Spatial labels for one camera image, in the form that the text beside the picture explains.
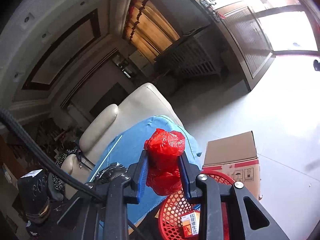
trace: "crumpled red bag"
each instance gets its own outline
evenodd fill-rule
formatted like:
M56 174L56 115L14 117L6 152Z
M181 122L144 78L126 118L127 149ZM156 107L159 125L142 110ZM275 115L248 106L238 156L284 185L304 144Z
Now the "crumpled red bag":
M157 128L146 140L144 149L148 152L149 160L146 185L160 196L179 191L182 185L177 160L185 149L183 134Z

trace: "white tile floor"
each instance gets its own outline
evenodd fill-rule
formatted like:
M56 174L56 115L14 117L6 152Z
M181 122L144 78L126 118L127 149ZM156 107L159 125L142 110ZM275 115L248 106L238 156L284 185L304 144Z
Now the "white tile floor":
M261 203L290 240L306 239L320 219L320 72L313 60L277 57L250 93L230 77L189 83L169 98L203 152L209 140L253 131Z

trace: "metal screw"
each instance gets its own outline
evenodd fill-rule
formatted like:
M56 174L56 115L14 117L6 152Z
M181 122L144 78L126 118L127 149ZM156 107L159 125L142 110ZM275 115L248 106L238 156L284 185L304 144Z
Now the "metal screw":
M86 186L88 186L89 188L93 188L94 183L93 182L87 182L85 183Z
M205 175L205 174L199 174L199 175L198 175L198 179L199 179L199 180L207 180L207 178L208 178L208 176Z
M121 174L121 179L127 180L130 179L130 177L127 174Z
M235 187L241 189L244 187L244 185L241 181L237 181L237 182L235 182Z

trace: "blue cloth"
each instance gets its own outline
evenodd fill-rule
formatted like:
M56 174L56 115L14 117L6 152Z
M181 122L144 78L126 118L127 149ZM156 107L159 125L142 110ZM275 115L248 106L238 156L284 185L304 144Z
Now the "blue cloth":
M155 115L137 123L127 131L116 136L102 153L88 181L94 176L97 169L100 171L111 163L119 162L126 168L132 163L137 163L145 141L152 136L156 128L161 128L169 132L173 130L181 132L186 138L185 152L189 162L197 165L201 170L198 160L201 151L196 140L183 127L176 125L169 117L165 115ZM133 223L138 222L165 198L165 196L158 196L151 187L146 187L139 205L128 204L129 220Z

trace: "leather couch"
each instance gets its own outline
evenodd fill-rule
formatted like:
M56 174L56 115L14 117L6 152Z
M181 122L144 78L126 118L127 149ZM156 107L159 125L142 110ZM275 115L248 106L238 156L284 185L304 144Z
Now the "leather couch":
M146 83L132 92L119 106L105 108L90 124L80 138L79 146L85 156L97 163L108 144L120 133L153 115L166 115L177 125L183 126L169 102L151 83ZM85 183L90 170L80 166L75 155L69 155L61 168L72 177ZM75 189L66 185L66 197L71 198Z

